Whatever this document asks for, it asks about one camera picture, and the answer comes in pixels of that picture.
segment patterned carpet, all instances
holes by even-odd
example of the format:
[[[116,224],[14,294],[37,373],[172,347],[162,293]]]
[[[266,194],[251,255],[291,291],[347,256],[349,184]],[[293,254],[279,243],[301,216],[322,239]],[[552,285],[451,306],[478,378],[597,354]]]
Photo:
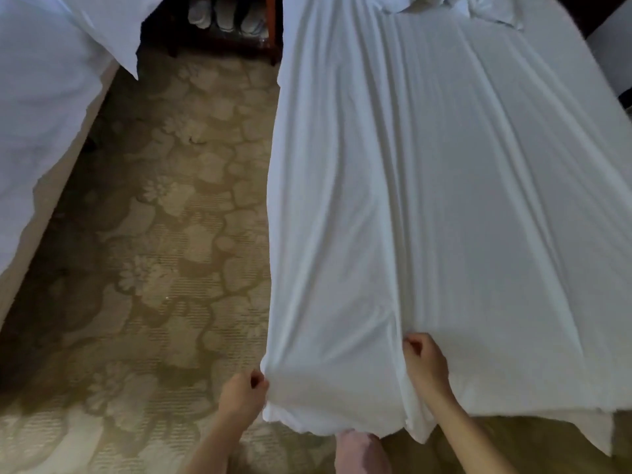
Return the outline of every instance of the patterned carpet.
[[[264,354],[265,183],[278,87],[263,61],[142,53],[119,72],[0,332],[0,472],[173,474],[222,383]],[[632,472],[571,425],[484,420],[522,473]],[[458,473],[445,438],[384,442],[395,473]],[[329,473],[331,438],[257,423],[232,472]]]

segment pink sock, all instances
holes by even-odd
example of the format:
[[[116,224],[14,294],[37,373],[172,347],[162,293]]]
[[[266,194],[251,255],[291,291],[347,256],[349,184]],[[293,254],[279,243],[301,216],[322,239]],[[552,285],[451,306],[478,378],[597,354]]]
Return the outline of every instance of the pink sock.
[[[345,431],[336,436],[336,474],[391,474],[391,463],[377,437]]]

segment pair of slippers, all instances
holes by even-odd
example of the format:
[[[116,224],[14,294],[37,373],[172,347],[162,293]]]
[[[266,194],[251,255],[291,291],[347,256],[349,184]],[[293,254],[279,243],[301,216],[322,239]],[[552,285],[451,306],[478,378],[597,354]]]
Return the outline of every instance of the pair of slippers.
[[[217,27],[221,31],[231,33],[240,30],[246,37],[267,38],[265,3],[252,2],[241,23],[236,20],[239,5],[239,0],[190,0],[189,23],[206,30],[213,23],[215,13]]]

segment beige carpet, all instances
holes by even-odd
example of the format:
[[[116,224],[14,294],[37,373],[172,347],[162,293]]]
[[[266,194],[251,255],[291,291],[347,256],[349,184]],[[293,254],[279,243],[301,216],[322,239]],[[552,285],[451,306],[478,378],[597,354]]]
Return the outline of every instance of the beige carpet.
[[[0,332],[0,473],[175,473],[264,354],[276,70],[144,52],[140,77],[118,74]],[[632,472],[629,415],[614,461],[564,423],[485,424],[522,473]],[[460,472],[440,432],[385,445],[395,473]],[[328,473],[333,448],[259,423],[231,469]]]

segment flower pattern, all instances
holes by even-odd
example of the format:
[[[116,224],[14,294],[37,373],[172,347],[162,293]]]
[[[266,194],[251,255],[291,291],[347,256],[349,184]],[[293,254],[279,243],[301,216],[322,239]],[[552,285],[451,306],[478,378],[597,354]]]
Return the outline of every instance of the flower pattern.
[[[140,50],[139,73],[117,75],[0,331],[3,474],[175,474],[222,383],[265,352],[277,70]],[[486,426],[521,472],[613,472],[571,425]],[[617,417],[622,472],[631,426]],[[439,432],[384,444],[394,472],[458,471]],[[230,473],[332,473],[334,448],[258,422]]]

